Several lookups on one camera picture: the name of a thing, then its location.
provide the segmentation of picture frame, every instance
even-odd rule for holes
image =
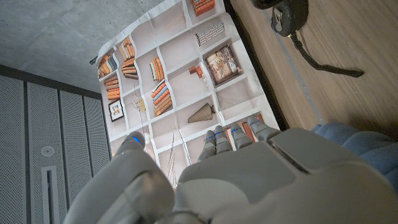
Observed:
[[[123,107],[120,100],[116,100],[109,104],[109,112],[111,113],[111,121],[115,122],[124,117]]]

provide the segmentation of gray locker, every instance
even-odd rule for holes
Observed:
[[[94,175],[109,162],[109,147],[100,100],[84,96],[88,141]]]
[[[90,156],[81,95],[60,91],[69,203],[91,179]]]
[[[62,223],[67,212],[58,93],[27,84],[32,223]]]
[[[25,223],[24,82],[0,76],[0,93],[0,223]]]

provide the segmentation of white robotic hand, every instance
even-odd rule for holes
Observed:
[[[131,133],[76,196],[65,223],[398,223],[387,180],[346,149],[302,129],[252,117],[253,143],[232,125],[206,134],[176,193]]]

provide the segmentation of black cable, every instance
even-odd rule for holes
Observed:
[[[351,77],[355,77],[355,78],[358,78],[364,74],[364,72],[361,70],[347,70],[347,69],[343,69],[343,68],[336,68],[331,65],[320,65],[313,58],[311,58],[311,56],[309,56],[309,54],[304,50],[303,43],[301,43],[301,41],[299,41],[299,39],[297,38],[296,32],[294,32],[290,36],[290,38],[292,38],[294,46],[301,53],[301,55],[304,57],[304,59],[316,70],[322,70],[322,71],[331,72],[331,73],[335,73],[335,74],[347,75],[347,76],[351,76]]]
[[[90,60],[90,65],[94,65],[95,61],[97,60],[97,57],[98,57],[98,56],[96,56],[95,58],[93,58],[93,59]]]

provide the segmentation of blue cushion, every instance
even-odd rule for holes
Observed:
[[[361,157],[383,174],[398,192],[398,143],[393,139],[341,123],[318,124],[312,132]]]

